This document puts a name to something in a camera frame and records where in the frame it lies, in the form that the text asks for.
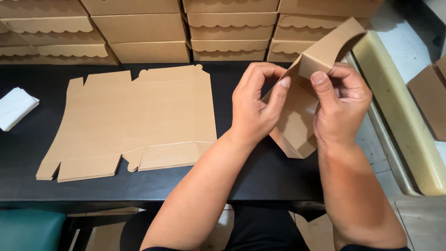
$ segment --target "white tissue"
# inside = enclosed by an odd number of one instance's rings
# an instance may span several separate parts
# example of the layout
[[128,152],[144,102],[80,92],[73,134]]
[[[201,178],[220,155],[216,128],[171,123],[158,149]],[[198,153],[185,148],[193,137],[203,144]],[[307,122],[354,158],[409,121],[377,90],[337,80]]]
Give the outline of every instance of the white tissue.
[[14,88],[0,99],[0,128],[9,131],[38,104],[37,98],[21,88]]

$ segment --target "black pants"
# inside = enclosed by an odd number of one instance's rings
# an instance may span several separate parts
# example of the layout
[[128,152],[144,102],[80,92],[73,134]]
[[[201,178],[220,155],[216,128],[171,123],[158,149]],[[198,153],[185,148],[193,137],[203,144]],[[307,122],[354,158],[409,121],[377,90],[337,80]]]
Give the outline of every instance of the black pants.
[[[161,205],[135,214],[124,226],[121,251],[139,251]],[[309,251],[286,210],[233,206],[235,219],[226,251]]]

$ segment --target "left hand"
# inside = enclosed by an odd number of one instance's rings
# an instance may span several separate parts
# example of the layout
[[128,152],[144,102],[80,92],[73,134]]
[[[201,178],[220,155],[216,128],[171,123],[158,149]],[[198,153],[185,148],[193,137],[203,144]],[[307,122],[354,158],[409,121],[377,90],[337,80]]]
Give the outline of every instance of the left hand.
[[272,63],[251,63],[232,94],[232,127],[226,133],[235,143],[255,147],[276,126],[291,78],[276,83],[268,104],[260,100],[266,79],[280,78],[286,69]]

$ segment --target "chair seat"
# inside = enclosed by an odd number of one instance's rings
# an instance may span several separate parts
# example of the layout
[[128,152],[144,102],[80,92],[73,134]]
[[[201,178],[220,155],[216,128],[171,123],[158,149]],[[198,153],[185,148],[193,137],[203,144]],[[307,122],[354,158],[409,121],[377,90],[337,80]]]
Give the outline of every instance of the chair seat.
[[0,249],[5,251],[56,251],[62,213],[33,209],[0,211]]

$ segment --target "black tabletop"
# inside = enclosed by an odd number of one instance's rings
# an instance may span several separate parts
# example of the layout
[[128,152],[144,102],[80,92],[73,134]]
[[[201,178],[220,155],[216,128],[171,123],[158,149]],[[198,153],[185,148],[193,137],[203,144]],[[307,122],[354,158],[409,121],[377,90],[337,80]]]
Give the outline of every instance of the black tabletop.
[[[231,127],[231,96],[249,62],[196,62],[210,73],[217,136]],[[40,104],[9,132],[0,130],[0,201],[157,201],[164,200],[191,167],[128,172],[121,160],[115,176],[58,183],[36,180],[40,162],[62,121],[70,79],[88,74],[187,64],[123,64],[120,66],[8,65],[0,67],[0,97],[14,87]],[[264,89],[273,83],[266,83]],[[267,136],[240,172],[230,200],[322,201],[317,152],[289,159]]]

